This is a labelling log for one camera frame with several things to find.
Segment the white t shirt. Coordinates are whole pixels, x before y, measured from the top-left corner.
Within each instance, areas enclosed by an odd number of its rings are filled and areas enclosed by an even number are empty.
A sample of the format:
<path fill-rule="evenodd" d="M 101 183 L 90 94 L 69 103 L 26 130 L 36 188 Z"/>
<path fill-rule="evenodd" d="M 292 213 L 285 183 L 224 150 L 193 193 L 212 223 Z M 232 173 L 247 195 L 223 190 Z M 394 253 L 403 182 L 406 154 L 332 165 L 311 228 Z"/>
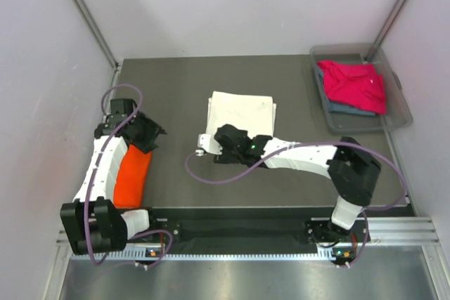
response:
<path fill-rule="evenodd" d="M 271 96 L 252 96 L 214 91 L 208 99 L 206 134 L 214 135 L 217 129 L 230 124 L 257 135 L 273 136 L 276 104 Z"/>

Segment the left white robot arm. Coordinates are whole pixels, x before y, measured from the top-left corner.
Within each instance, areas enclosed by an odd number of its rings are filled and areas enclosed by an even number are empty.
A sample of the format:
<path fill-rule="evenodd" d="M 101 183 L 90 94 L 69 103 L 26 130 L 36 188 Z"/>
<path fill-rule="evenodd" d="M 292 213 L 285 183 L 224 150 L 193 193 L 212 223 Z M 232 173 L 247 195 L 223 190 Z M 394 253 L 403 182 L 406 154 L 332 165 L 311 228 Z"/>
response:
<path fill-rule="evenodd" d="M 136 236 L 149 242 L 159 235 L 158 222 L 141 202 L 155 140 L 165 130 L 137 107 L 131 98 L 110 101 L 110 113 L 94 131 L 83 184 L 60 209 L 76 255 L 118 252 Z"/>

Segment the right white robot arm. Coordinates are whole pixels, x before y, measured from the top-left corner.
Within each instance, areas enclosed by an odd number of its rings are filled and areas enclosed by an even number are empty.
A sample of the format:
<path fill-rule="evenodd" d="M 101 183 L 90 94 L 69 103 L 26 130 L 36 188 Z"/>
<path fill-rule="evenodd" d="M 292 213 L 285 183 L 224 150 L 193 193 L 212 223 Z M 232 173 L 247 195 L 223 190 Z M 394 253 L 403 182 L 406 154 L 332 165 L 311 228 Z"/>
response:
<path fill-rule="evenodd" d="M 330 179 L 338 193 L 328 223 L 330 236 L 346 240 L 354 223 L 370 205 L 380 175 L 379 161 L 359 149 L 353 138 L 342 138 L 344 145 L 292 143 L 269 135 L 249 137 L 245 130 L 225 124 L 208 137 L 207 150 L 217 164 L 257 164 L 264 169 L 307 171 Z"/>

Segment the orange folded t shirt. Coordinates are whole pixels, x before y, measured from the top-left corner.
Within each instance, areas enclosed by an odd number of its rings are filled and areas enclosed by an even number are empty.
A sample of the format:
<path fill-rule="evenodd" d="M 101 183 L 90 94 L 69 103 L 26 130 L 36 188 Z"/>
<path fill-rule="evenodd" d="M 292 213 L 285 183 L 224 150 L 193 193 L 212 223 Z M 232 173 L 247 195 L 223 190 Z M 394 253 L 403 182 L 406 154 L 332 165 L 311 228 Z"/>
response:
<path fill-rule="evenodd" d="M 144 153 L 135 145 L 129 146 L 121 161 L 113 193 L 113 204 L 118 209 L 141 206 L 151 160 L 152 152 Z"/>

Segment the blue t shirt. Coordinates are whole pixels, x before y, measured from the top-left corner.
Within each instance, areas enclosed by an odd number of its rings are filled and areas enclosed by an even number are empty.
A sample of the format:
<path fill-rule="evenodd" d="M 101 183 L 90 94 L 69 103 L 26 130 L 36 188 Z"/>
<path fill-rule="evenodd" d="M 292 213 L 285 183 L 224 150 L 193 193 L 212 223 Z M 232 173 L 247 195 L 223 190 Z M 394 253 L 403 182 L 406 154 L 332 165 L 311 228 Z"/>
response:
<path fill-rule="evenodd" d="M 324 83 L 323 83 L 323 71 L 316 66 L 314 68 L 315 74 L 319 76 L 320 81 L 320 88 L 322 89 L 322 92 L 325 93 L 324 89 Z M 359 116 L 366 116 L 366 117 L 374 117 L 375 113 L 366 111 L 366 110 L 360 110 L 357 107 L 353 107 L 351 105 L 345 105 L 342 103 L 337 103 L 335 101 L 330 100 L 327 96 L 325 96 L 325 101 L 327 105 L 327 110 L 329 112 L 336 112 L 336 113 L 344 113 L 349 115 L 359 115 Z"/>

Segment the clear plastic bin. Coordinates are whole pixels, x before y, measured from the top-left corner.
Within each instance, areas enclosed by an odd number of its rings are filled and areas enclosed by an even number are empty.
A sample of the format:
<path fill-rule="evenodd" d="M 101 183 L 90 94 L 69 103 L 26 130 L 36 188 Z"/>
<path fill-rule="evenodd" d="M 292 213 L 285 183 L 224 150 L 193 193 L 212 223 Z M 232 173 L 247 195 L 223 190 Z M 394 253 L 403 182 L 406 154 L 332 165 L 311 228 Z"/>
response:
<path fill-rule="evenodd" d="M 332 133 L 395 131 L 412 124 L 401 82 L 381 48 L 370 43 L 318 45 L 309 56 Z"/>

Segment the pink t shirt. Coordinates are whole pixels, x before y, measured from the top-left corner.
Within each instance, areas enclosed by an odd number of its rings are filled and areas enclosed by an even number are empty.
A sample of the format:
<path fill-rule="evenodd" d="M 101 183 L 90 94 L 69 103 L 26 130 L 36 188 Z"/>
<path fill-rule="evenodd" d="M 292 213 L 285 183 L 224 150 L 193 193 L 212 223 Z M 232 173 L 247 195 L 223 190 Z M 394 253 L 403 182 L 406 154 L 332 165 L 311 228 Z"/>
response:
<path fill-rule="evenodd" d="M 325 96 L 330 100 L 383 115 L 387 112 L 387 95 L 383 76 L 372 64 L 342 64 L 321 60 Z"/>

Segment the aluminium frame rail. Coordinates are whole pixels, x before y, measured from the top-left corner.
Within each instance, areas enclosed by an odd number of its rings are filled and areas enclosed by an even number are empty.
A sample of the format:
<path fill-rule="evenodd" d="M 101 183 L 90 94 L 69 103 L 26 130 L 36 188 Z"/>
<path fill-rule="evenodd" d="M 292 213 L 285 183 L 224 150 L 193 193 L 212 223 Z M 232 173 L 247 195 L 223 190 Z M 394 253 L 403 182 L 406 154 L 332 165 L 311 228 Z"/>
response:
<path fill-rule="evenodd" d="M 157 243 L 164 242 L 173 244 L 178 251 L 200 250 L 213 251 L 219 249 L 234 249 L 238 251 L 257 251 L 258 249 L 292 249 L 295 247 L 317 245 L 320 247 L 332 247 L 338 245 L 346 245 L 351 243 L 362 244 L 363 242 L 386 245 L 421 245 L 428 243 L 436 243 L 438 241 L 437 234 L 432 222 L 428 219 L 419 217 L 394 217 L 394 218 L 371 218 L 364 220 L 368 232 L 364 235 L 362 242 L 358 242 L 356 235 L 351 234 L 351 241 L 345 242 L 342 237 L 338 237 L 336 241 L 315 240 L 309 238 L 307 243 L 301 243 L 291 237 L 269 237 L 269 238 L 200 238 L 188 241 L 178 241 L 175 235 L 177 230 L 171 230 L 168 225 L 160 223 L 154 219 L 151 229 L 138 234 L 127 244 L 134 243 Z"/>

